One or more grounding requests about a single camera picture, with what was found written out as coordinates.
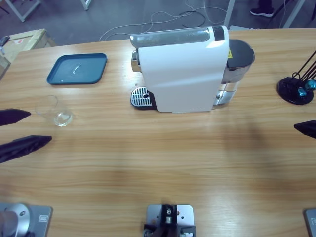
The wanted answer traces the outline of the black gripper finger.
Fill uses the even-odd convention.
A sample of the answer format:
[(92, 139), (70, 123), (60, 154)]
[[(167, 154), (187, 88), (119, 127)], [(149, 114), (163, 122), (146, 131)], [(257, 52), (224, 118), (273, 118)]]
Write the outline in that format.
[(17, 123), (30, 115), (30, 112), (20, 109), (0, 110), (0, 126)]
[(52, 140), (52, 136), (31, 135), (15, 139), (0, 146), (0, 162), (4, 163), (39, 150)]
[(316, 138), (316, 121), (306, 121), (294, 124), (294, 128), (306, 136)]

